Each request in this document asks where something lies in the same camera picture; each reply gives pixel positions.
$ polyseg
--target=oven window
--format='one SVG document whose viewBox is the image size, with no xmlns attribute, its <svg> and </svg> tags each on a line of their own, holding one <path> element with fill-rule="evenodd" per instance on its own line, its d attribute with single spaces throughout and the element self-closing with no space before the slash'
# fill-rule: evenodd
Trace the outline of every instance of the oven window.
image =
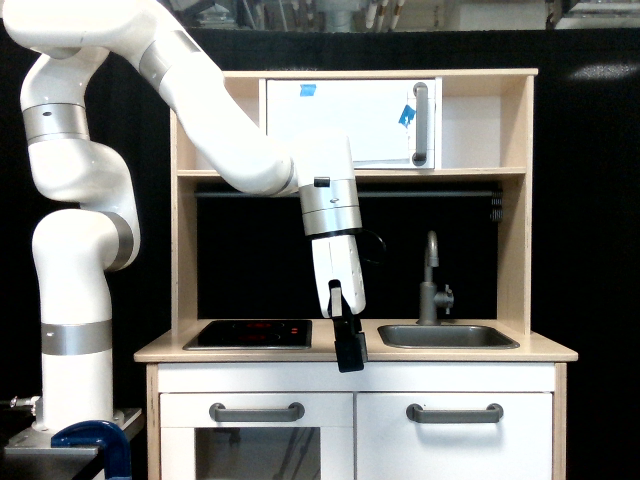
<svg viewBox="0 0 640 480">
<path fill-rule="evenodd" d="M 196 478 L 320 479 L 320 428 L 196 429 Z"/>
</svg>

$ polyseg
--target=microwave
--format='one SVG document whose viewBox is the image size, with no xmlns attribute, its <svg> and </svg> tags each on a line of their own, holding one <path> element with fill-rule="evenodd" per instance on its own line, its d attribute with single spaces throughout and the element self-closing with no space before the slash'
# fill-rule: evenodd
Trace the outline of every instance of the microwave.
<svg viewBox="0 0 640 480">
<path fill-rule="evenodd" d="M 442 78 L 267 80 L 268 136 L 323 127 L 349 136 L 356 169 L 440 168 Z"/>
</svg>

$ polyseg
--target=cabinet door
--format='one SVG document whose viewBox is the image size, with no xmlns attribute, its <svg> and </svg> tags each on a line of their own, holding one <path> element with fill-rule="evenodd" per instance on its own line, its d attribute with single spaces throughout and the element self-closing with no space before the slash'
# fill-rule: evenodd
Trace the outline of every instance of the cabinet door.
<svg viewBox="0 0 640 480">
<path fill-rule="evenodd" d="M 497 423 L 467 423 L 495 421 L 492 404 Z M 356 409 L 358 480 L 551 479 L 550 393 L 363 393 Z"/>
<path fill-rule="evenodd" d="M 163 480 L 352 480 L 351 393 L 163 394 Z"/>
<path fill-rule="evenodd" d="M 286 142 L 312 128 L 340 128 L 356 168 L 440 168 L 441 85 L 440 78 L 267 80 L 267 134 Z M 423 163 L 413 161 L 416 143 Z"/>
</svg>

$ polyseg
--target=blue tape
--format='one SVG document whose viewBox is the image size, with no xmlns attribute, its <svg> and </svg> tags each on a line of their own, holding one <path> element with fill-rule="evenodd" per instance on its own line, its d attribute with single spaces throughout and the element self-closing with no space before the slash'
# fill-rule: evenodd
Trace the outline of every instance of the blue tape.
<svg viewBox="0 0 640 480">
<path fill-rule="evenodd" d="M 409 105 L 406 105 L 404 107 L 404 110 L 402 111 L 402 115 L 400 115 L 400 120 L 398 120 L 398 123 L 400 123 L 401 125 L 404 125 L 405 127 L 408 127 L 409 124 L 411 123 L 411 120 L 413 120 L 413 118 L 416 116 L 416 111 L 411 108 Z"/>
<path fill-rule="evenodd" d="M 313 97 L 316 93 L 316 86 L 313 83 L 307 83 L 300 85 L 300 96 L 301 97 Z"/>
</svg>

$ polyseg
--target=wooden shelf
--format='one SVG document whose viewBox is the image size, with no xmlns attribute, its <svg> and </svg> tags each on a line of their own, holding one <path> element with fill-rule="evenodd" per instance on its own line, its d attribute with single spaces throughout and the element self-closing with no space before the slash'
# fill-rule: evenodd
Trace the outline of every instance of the wooden shelf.
<svg viewBox="0 0 640 480">
<path fill-rule="evenodd" d="M 414 183 L 446 181 L 500 181 L 519 178 L 527 173 L 524 167 L 445 168 L 441 170 L 356 170 L 362 183 Z M 178 178 L 192 178 L 204 182 L 223 182 L 215 170 L 178 170 Z"/>
<path fill-rule="evenodd" d="M 249 97 L 257 94 L 258 80 L 388 80 L 443 77 L 444 96 L 505 95 L 518 82 L 535 76 L 535 68 L 476 70 L 356 70 L 356 71 L 225 71 L 227 89 L 232 95 Z"/>
</svg>

